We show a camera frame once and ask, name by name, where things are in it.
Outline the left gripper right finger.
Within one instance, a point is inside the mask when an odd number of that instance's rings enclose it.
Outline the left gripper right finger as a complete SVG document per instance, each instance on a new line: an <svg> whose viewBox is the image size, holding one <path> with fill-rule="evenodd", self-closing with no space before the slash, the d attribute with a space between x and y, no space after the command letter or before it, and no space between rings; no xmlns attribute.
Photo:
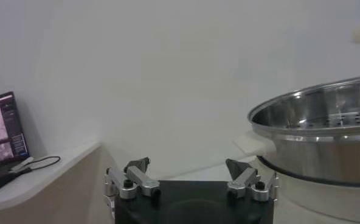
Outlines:
<svg viewBox="0 0 360 224"><path fill-rule="evenodd" d="M227 159L231 181L227 183L227 196L237 200L250 195L254 201L267 202L277 200L279 178L276 172L259 174L258 169L249 163Z"/></svg>

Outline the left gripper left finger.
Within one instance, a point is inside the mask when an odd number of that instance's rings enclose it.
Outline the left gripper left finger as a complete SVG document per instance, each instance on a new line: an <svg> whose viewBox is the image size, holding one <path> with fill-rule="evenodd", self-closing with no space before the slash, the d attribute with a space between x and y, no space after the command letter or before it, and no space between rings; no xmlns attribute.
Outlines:
<svg viewBox="0 0 360 224"><path fill-rule="evenodd" d="M123 169L112 166L106 169L104 176L104 196L111 198L118 195L122 200L133 200L138 191L153 200L160 197L161 186L158 180L150 178L147 168L150 159L130 161Z"/></svg>

